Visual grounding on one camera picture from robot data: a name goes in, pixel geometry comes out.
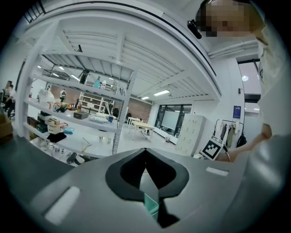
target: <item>bag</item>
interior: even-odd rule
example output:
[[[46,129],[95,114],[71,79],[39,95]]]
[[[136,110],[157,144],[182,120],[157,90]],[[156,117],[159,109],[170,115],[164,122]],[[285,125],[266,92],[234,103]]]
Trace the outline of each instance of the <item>bag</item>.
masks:
[[[244,133],[242,133],[241,136],[240,136],[240,138],[237,141],[236,147],[237,148],[238,147],[241,147],[241,146],[245,145],[246,143],[247,143],[246,137],[245,137]]]

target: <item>white table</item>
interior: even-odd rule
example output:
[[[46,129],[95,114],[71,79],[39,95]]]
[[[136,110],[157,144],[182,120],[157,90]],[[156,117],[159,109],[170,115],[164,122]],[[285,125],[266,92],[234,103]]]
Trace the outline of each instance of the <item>white table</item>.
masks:
[[[134,122],[140,122],[140,119],[138,119],[138,118],[134,118],[134,117],[129,117],[129,118],[127,118],[127,123],[126,123],[126,125],[127,125],[128,128],[130,128],[130,126],[131,126],[131,122],[132,122],[132,121],[134,121]]]
[[[154,132],[154,128],[153,126],[147,124],[147,123],[143,123],[143,122],[136,122],[136,121],[133,121],[132,122],[133,125],[135,126],[135,129],[133,131],[133,135],[132,135],[132,140],[134,139],[135,137],[135,131],[136,131],[136,128],[138,127],[141,127],[141,128],[144,128],[144,129],[150,129],[151,130],[151,136],[153,135],[153,132]]]

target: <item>cardboard box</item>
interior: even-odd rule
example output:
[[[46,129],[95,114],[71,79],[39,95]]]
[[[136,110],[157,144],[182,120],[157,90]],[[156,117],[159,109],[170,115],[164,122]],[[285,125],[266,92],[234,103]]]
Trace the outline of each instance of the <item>cardboard box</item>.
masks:
[[[0,114],[0,144],[13,138],[13,128],[10,119]]]

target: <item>blue container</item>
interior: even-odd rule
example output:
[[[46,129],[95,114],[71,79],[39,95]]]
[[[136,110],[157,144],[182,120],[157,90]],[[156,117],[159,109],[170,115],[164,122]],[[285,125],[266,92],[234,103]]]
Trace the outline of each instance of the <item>blue container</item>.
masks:
[[[112,116],[109,116],[109,117],[108,117],[108,121],[109,121],[109,122],[112,122],[112,121],[113,121],[113,117],[112,117]]]

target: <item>light fixture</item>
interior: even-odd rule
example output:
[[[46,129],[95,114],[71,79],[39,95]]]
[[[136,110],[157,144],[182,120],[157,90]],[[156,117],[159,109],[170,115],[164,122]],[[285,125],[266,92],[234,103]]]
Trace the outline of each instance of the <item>light fixture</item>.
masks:
[[[80,79],[78,79],[75,75],[71,75],[73,78],[75,78],[76,80],[80,81]]]
[[[159,95],[166,94],[166,93],[169,93],[169,91],[168,90],[164,90],[164,91],[161,91],[159,93],[154,94],[154,96],[159,96]]]
[[[243,76],[243,77],[241,77],[241,79],[245,82],[245,81],[249,80],[249,77],[248,76]]]

